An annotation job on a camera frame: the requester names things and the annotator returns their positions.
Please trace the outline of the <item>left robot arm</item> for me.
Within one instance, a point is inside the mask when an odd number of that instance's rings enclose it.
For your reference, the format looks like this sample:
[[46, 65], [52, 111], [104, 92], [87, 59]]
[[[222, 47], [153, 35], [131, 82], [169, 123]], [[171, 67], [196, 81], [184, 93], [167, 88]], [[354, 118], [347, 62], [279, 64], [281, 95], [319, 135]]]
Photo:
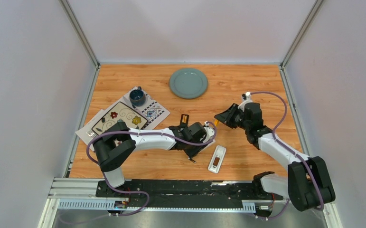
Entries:
[[108, 191], [115, 197], [125, 194], [127, 185], [121, 165], [137, 151], [161, 149], [184, 151], [192, 160], [200, 151], [214, 143], [216, 127], [212, 122], [191, 126], [180, 123], [160, 130], [139, 130], [127, 127], [125, 122], [117, 123], [109, 130], [94, 137], [87, 145], [96, 155], [99, 165], [108, 180]]

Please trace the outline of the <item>white remote with batteries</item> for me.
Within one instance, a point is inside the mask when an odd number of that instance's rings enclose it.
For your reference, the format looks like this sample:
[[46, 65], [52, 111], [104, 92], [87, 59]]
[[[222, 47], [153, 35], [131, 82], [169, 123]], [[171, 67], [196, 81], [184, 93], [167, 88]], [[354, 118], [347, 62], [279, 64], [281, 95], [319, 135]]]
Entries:
[[218, 145], [215, 148], [213, 156], [210, 160], [208, 171], [212, 173], [219, 173], [225, 154], [226, 154], [226, 148]]

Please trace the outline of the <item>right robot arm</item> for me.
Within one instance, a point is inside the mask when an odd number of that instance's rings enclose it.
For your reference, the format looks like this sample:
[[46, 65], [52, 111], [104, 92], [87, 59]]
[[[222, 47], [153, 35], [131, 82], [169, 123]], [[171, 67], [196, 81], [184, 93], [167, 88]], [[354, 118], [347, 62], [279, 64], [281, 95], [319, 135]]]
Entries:
[[336, 199], [336, 193], [325, 161], [309, 157], [282, 142], [272, 129], [264, 125], [259, 103], [243, 108], [232, 104], [215, 119], [229, 128], [241, 128], [247, 140], [258, 150], [274, 158], [287, 171], [287, 177], [267, 171], [254, 176], [253, 195], [259, 199], [274, 193], [290, 199], [298, 211], [316, 208]]

